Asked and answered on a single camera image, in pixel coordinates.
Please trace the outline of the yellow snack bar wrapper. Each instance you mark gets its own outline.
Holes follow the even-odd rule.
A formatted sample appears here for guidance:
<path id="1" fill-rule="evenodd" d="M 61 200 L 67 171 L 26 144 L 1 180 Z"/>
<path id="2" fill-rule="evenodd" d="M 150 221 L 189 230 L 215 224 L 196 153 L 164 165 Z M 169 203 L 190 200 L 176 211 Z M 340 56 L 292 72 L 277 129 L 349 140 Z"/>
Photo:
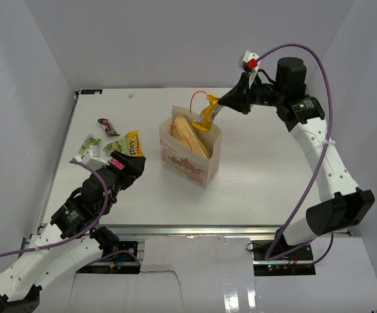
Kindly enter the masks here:
<path id="1" fill-rule="evenodd" d="M 191 122 L 191 124 L 198 130 L 209 132 L 212 124 L 214 123 L 215 117 L 218 115 L 221 109 L 223 109 L 223 106 L 219 104 L 220 98 L 212 94 L 206 94 L 205 97 L 209 105 L 201 111 L 201 113 Z"/>

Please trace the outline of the brown chips bag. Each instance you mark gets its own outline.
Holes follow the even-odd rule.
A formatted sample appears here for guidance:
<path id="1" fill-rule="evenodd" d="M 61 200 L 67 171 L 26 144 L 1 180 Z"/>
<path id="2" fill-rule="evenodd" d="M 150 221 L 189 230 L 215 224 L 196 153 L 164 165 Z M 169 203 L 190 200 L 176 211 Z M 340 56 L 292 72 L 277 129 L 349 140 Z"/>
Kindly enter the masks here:
<path id="1" fill-rule="evenodd" d="M 192 152 L 204 158 L 210 158 L 210 152 L 198 137 L 192 125 L 183 115 L 178 115 L 170 126 L 171 136 Z"/>

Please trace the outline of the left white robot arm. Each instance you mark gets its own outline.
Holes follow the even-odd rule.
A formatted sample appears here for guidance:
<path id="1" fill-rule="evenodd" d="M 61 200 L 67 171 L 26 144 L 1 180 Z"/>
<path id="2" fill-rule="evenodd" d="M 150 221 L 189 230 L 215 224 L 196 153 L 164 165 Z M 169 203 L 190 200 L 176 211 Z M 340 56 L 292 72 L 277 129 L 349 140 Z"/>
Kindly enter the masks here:
<path id="1" fill-rule="evenodd" d="M 142 175 L 146 158 L 113 151 L 105 161 L 86 151 L 70 162 L 87 169 L 90 176 L 72 191 L 29 248 L 0 254 L 18 256 L 0 273 L 0 312 L 34 312 L 41 291 L 60 278 L 125 254 L 136 258 L 109 228 L 98 223 L 116 204 L 118 193 Z"/>

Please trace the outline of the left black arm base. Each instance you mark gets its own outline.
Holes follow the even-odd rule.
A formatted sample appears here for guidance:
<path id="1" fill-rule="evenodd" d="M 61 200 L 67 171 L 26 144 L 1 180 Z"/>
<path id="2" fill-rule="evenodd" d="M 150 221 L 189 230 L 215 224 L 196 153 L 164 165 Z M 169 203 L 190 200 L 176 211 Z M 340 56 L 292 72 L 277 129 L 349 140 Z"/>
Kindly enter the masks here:
<path id="1" fill-rule="evenodd" d="M 140 249 L 137 241 L 122 241 L 106 226 L 91 228 L 89 236 L 99 243 L 102 256 L 78 269 L 77 273 L 137 275 L 140 272 L 141 265 L 138 259 Z"/>

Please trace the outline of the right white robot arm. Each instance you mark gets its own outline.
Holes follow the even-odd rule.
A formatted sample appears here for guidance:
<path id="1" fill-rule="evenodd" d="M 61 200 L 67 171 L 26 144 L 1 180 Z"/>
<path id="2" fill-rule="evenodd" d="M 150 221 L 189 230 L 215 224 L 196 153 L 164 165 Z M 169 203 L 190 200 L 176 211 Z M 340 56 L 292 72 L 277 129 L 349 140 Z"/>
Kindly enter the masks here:
<path id="1" fill-rule="evenodd" d="M 303 218 L 278 229 L 266 252 L 267 258 L 289 260 L 305 243 L 359 225 L 375 197 L 372 190 L 360 188 L 339 156 L 322 105 L 306 92 L 307 68 L 302 59 L 279 59 L 276 77 L 268 83 L 257 75 L 261 70 L 255 53 L 247 52 L 239 67 L 243 73 L 238 83 L 219 105 L 243 114 L 253 105 L 274 107 L 312 170 L 311 183 L 318 187 L 320 203 L 308 208 Z"/>

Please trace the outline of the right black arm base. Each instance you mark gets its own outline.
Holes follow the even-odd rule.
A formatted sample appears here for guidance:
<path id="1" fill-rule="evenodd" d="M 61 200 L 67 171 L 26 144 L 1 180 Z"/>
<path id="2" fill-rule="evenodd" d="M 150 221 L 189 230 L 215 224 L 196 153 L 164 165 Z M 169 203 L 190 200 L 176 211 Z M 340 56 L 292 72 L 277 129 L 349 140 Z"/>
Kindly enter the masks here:
<path id="1" fill-rule="evenodd" d="M 310 245 L 283 256 L 277 260 L 268 261 L 265 253 L 270 247 L 268 240 L 251 241 L 246 245 L 246 250 L 252 254 L 255 277 L 276 276 L 314 276 L 314 256 Z"/>

